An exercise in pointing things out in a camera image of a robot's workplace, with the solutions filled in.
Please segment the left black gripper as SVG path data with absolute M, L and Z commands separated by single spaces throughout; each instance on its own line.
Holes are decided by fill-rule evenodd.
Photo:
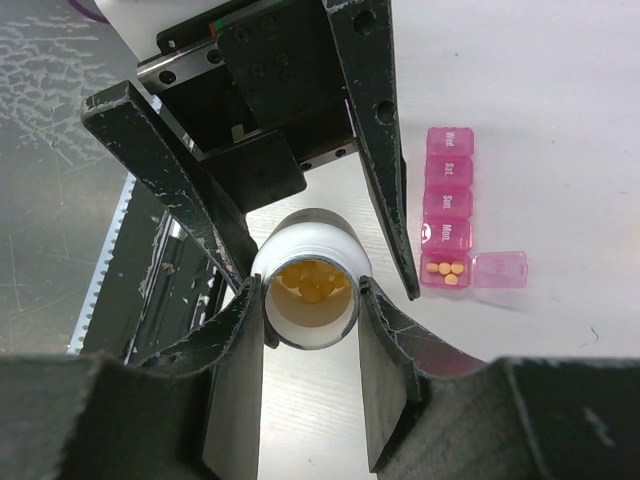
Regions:
M 257 254 L 240 209 L 301 192 L 307 171 L 354 153 L 357 142 L 407 297 L 420 296 L 389 1 L 233 1 L 159 33 L 157 45 L 138 80 L 194 142 L 199 162 L 128 80 L 87 97 L 81 122 L 234 291 Z

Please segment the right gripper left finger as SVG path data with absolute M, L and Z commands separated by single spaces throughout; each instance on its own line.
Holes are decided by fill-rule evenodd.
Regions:
M 1 360 L 5 479 L 253 479 L 263 373 L 261 282 L 131 366 L 104 354 Z

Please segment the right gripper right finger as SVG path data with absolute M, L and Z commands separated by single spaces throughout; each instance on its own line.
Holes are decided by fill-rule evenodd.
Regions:
M 369 468 L 380 479 L 635 479 L 639 363 L 449 345 L 360 282 Z

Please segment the pink pill organizer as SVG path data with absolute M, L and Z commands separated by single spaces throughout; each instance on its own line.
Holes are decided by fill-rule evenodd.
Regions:
M 520 251 L 476 253 L 473 249 L 475 134 L 468 127 L 431 127 L 425 140 L 423 222 L 419 280 L 427 288 L 522 289 L 528 261 Z M 428 262 L 461 262 L 457 286 L 426 272 Z

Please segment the white vitamin bottle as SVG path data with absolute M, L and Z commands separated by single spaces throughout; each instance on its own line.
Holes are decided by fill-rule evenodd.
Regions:
M 372 274 L 357 234 L 340 215 L 319 208 L 287 216 L 259 249 L 264 315 L 279 340 L 301 350 L 340 342 L 360 312 L 359 280 Z

